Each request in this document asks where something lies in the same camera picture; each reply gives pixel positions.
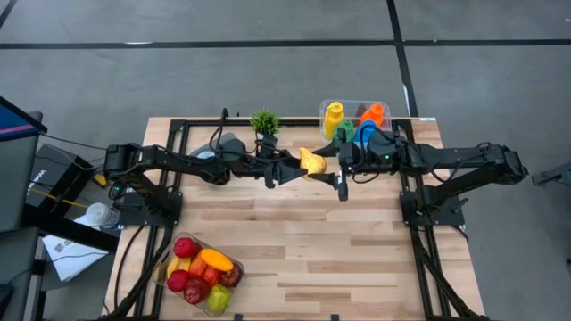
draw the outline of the computer screen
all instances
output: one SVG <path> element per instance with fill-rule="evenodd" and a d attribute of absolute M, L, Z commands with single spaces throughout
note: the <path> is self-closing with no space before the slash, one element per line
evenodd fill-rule
<path fill-rule="evenodd" d="M 45 133 L 47 128 L 0 97 L 0 142 Z"/>

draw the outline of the gray carpet floor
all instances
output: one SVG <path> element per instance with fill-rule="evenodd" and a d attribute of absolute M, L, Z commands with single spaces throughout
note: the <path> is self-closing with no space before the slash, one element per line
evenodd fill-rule
<path fill-rule="evenodd" d="M 395 2 L 405 40 L 571 38 L 566 0 Z M 315 38 L 392 39 L 386 1 L 18 0 L 0 28 L 0 44 Z M 446 146 L 506 144 L 532 173 L 571 160 L 570 45 L 407 46 L 406 55 L 419 115 L 438 118 Z M 152 116 L 214 116 L 224 107 L 317 116 L 324 99 L 361 99 L 409 115 L 392 46 L 0 49 L 0 75 L 0 95 L 42 111 L 50 134 L 102 146 L 141 143 Z M 467 194 L 490 317 L 571 319 L 569 188 L 528 178 Z M 85 196 L 104 198 L 96 188 Z M 97 317 L 111 266 L 102 261 L 50 291 L 45 318 Z"/>

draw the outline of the wooden tabletop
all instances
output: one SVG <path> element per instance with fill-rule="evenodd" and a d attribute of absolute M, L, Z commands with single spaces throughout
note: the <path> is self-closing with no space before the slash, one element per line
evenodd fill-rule
<path fill-rule="evenodd" d="M 149 119 L 144 145 L 165 145 L 170 120 Z M 417 143 L 442 147 L 436 121 L 412 119 L 412 124 Z M 191 128 L 186 150 L 206 144 L 214 129 Z M 234 133 L 248 150 L 253 148 L 251 128 L 224 131 Z M 281 128 L 277 137 L 278 147 L 294 156 L 299 156 L 299 147 L 323 146 L 317 127 Z M 327 172 L 336 171 L 334 159 L 327 159 L 327 165 Z M 147 174 L 158 182 L 159 171 Z M 437 184 L 432 177 L 425 180 Z M 221 318 L 240 313 L 246 320 L 329 319 L 331 314 L 341 319 L 424 319 L 410 231 L 402 223 L 398 200 L 399 175 L 380 175 L 365 185 L 350 180 L 347 202 L 339 202 L 330 186 L 304 179 L 269 190 L 263 180 L 251 178 L 232 177 L 227 185 L 215 186 L 183 176 L 181 191 L 184 207 L 174 235 L 191 233 L 245 266 L 245 279 Z M 136 229 L 121 233 L 105 298 L 110 308 L 119 261 Z M 447 226 L 436 227 L 435 233 L 445 276 L 468 306 L 483 314 L 466 240 Z M 120 300 L 140 276 L 147 236 L 148 227 L 128 253 Z M 432 277 L 429 282 L 438 313 Z M 153 281 L 149 285 L 145 314 L 151 311 L 154 293 Z M 169 290 L 164 292 L 160 319 L 197 318 L 206 316 Z"/>

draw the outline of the green plant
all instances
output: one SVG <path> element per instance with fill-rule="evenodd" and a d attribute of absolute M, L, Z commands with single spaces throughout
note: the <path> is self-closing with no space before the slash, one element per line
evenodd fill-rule
<path fill-rule="evenodd" d="M 267 108 L 262 108 L 252 115 L 250 125 L 252 125 L 256 133 L 260 133 L 262 135 L 275 135 L 279 128 L 279 117 L 276 116 L 276 113 L 273 111 Z"/>

